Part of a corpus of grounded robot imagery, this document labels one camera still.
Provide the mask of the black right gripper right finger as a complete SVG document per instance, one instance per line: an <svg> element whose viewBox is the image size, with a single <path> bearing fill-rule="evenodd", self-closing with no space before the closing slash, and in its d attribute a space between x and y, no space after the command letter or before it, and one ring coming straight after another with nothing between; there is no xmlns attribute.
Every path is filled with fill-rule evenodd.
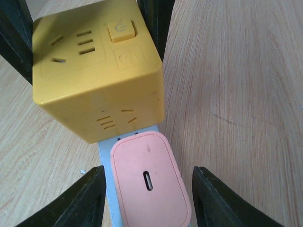
<svg viewBox="0 0 303 227"><path fill-rule="evenodd" d="M192 194L199 227L280 227L205 167L195 166Z"/></svg>

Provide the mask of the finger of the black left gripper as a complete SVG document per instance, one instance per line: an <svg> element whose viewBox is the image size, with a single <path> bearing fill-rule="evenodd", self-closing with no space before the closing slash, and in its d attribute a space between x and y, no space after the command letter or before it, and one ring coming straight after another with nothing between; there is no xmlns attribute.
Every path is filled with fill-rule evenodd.
<svg viewBox="0 0 303 227"><path fill-rule="evenodd" d="M0 54L33 84L33 20L24 0L0 0Z"/></svg>
<svg viewBox="0 0 303 227"><path fill-rule="evenodd" d="M164 59L174 3L175 0L137 1L161 60Z"/></svg>

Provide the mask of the yellow cube socket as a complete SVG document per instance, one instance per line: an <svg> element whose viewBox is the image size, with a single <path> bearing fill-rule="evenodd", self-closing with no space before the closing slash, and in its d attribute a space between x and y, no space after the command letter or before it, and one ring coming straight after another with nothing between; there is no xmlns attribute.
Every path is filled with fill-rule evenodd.
<svg viewBox="0 0 303 227"><path fill-rule="evenodd" d="M33 31L33 100L84 141L163 121L162 60L136 1L41 17Z"/></svg>

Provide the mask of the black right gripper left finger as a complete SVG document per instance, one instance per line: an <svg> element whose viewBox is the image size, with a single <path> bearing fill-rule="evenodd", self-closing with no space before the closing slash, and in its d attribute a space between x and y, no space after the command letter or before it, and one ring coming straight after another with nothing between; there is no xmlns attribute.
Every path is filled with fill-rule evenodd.
<svg viewBox="0 0 303 227"><path fill-rule="evenodd" d="M106 198L103 166L90 169L47 206L19 227L100 227Z"/></svg>

